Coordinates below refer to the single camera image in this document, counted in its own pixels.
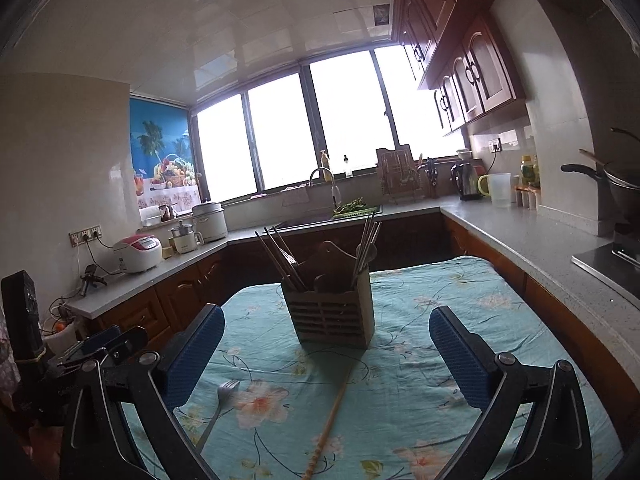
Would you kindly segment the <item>silver fork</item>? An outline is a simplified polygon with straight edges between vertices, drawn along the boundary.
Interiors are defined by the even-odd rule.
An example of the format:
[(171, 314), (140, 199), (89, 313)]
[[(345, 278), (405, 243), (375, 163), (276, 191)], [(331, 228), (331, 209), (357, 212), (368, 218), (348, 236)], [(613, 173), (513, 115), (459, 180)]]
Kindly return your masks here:
[(219, 418), (222, 410), (232, 401), (235, 390), (239, 387), (240, 383), (239, 379), (228, 380), (228, 382), (224, 382), (217, 388), (216, 410), (214, 411), (212, 418), (209, 419), (201, 437), (198, 439), (198, 443), (195, 445), (195, 449), (198, 454), (201, 454), (204, 450), (206, 441), (212, 433), (217, 419)]

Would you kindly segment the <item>silver metal spoon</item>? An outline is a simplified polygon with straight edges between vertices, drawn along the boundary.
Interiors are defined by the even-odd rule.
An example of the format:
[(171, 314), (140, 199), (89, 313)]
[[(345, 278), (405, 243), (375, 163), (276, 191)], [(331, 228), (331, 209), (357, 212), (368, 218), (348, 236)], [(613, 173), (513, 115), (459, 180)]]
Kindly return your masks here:
[(358, 266), (367, 266), (378, 255), (375, 244), (361, 243), (357, 246), (357, 264)]

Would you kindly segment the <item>metal chopstick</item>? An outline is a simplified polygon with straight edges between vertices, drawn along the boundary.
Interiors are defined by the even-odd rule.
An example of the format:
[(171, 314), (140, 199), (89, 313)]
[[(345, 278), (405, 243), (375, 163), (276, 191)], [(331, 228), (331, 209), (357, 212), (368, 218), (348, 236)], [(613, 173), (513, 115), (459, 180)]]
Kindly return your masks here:
[(352, 269), (352, 282), (350, 283), (350, 286), (354, 286), (356, 284), (358, 273), (359, 273), (360, 262), (362, 257), (364, 256), (364, 252), (366, 251), (366, 244), (369, 238), (369, 234), (372, 229), (372, 226), (374, 225), (374, 217), (375, 217), (375, 212), (372, 212), (372, 214), (370, 214), (370, 216), (364, 222), (360, 243), (358, 244), (357, 250), (356, 250), (356, 263), (354, 265), (354, 268)]
[(381, 226), (382, 222), (375, 220), (373, 217), (370, 217), (366, 221), (360, 243), (357, 247), (354, 276), (352, 277), (354, 280), (358, 278), (359, 274), (374, 258), (374, 244), (378, 238)]

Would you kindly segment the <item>kitchen sink basin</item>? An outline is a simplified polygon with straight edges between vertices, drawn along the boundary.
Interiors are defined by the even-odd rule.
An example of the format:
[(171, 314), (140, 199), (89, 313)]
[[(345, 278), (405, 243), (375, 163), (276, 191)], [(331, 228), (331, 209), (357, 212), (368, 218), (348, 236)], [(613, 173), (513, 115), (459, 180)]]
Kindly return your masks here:
[(316, 224), (331, 221), (333, 219), (332, 212), (318, 212), (318, 214), (306, 214), (306, 216), (295, 219), (288, 219), (276, 224), (277, 229), (289, 229), (296, 226), (306, 226), (307, 224)]

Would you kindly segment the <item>teal floral tablecloth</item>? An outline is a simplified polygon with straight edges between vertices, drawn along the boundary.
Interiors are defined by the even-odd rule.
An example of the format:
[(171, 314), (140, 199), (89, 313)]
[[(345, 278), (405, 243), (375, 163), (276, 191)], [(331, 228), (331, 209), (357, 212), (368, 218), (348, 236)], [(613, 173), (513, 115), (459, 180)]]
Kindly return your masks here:
[(217, 388), (239, 379), (202, 455), (223, 479), (298, 479), (349, 367), (349, 384), (314, 474), (319, 479), (431, 479), (480, 414), (432, 343), (428, 318), (446, 306), (497, 352), (550, 366), (567, 351), (487, 261), (475, 257), (380, 271), (370, 278), (375, 330), (358, 350), (301, 344), (278, 284), (224, 304), (224, 336), (186, 404), (198, 443)]

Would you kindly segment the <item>red white rice cooker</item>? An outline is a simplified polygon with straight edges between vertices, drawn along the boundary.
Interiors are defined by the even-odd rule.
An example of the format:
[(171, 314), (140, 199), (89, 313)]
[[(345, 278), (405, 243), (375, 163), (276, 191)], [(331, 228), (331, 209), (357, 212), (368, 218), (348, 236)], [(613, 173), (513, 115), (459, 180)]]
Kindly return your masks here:
[(123, 238), (113, 246), (119, 270), (127, 274), (145, 272), (162, 260), (162, 244), (152, 235), (136, 234)]

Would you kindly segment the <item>small white electric pot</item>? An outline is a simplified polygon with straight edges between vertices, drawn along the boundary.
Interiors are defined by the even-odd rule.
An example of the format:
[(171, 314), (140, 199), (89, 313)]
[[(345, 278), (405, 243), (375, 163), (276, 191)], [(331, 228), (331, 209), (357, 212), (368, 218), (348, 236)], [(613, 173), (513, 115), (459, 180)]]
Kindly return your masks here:
[(170, 230), (169, 245), (178, 252), (179, 255), (194, 252), (204, 244), (202, 234), (194, 229), (191, 223), (179, 221)]

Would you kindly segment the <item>large white rice cooker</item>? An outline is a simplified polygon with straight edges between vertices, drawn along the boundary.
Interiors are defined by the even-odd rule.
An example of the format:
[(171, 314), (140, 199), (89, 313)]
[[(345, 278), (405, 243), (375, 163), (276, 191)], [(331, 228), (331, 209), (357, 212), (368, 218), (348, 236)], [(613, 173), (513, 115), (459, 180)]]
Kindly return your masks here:
[(228, 226), (221, 203), (206, 202), (192, 208), (194, 228), (205, 243), (222, 240), (228, 235)]

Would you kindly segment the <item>gas stove top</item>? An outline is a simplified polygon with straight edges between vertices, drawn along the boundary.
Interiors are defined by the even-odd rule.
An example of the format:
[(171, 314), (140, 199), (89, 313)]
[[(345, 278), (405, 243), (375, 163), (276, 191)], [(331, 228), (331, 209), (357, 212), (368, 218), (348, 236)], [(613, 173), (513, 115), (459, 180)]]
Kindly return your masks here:
[(620, 295), (639, 298), (639, 260), (632, 258), (616, 244), (608, 243), (572, 255), (572, 263)]

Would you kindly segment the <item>tropical fruit window poster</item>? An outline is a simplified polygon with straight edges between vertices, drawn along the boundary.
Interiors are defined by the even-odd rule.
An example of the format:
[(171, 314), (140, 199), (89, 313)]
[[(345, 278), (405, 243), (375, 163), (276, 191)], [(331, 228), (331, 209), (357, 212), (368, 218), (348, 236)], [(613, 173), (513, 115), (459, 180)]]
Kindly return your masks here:
[(134, 190), (140, 209), (165, 205), (185, 214), (201, 203), (189, 126), (183, 108), (129, 100)]

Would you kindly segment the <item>yellow oil bottle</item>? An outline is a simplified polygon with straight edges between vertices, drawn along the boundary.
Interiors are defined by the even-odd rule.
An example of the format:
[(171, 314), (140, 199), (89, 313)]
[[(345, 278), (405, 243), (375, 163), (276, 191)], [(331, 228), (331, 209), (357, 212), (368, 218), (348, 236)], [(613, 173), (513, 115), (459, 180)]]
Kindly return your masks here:
[(533, 157), (530, 155), (523, 155), (521, 157), (521, 177), (522, 183), (528, 188), (539, 188), (540, 179), (537, 164)]

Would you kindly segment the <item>black knife block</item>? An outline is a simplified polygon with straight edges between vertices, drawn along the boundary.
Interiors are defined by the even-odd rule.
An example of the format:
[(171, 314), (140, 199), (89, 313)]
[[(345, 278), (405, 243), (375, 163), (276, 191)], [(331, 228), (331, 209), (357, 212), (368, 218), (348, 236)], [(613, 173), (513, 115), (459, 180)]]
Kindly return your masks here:
[(420, 158), (416, 171), (418, 172), (420, 188), (423, 196), (426, 198), (437, 198), (439, 173), (434, 159), (429, 157), (426, 159)]

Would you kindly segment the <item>dish soap bottle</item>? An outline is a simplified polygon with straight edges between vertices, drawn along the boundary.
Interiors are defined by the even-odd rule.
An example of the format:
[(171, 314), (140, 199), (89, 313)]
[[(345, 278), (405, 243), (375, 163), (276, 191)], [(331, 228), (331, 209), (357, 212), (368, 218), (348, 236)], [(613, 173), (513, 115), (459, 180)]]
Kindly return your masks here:
[(332, 182), (332, 172), (330, 170), (330, 159), (329, 159), (329, 155), (326, 152), (326, 150), (321, 150), (320, 151), (320, 162), (321, 162), (321, 167), (322, 167), (322, 177), (323, 180), (325, 180), (326, 182), (331, 183)]

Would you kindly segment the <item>wall power socket left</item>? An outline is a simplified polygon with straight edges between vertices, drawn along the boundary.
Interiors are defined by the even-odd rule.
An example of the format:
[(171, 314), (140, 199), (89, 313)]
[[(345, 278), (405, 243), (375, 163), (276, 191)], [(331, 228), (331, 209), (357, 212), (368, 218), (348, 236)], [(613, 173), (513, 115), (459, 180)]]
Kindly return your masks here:
[(102, 235), (102, 226), (97, 224), (91, 228), (70, 232), (70, 234), (68, 234), (68, 238), (70, 239), (70, 244), (73, 247), (78, 247), (82, 244), (86, 244), (87, 242), (91, 242), (92, 240), (100, 240)]

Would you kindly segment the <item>upper wooden wall cabinets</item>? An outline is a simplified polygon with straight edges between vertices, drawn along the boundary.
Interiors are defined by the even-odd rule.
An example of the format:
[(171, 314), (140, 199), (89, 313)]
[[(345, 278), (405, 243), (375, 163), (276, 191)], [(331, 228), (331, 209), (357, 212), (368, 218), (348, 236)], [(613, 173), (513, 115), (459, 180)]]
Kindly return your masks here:
[(390, 36), (405, 48), (437, 130), (471, 136), (527, 116), (495, 0), (394, 0)]

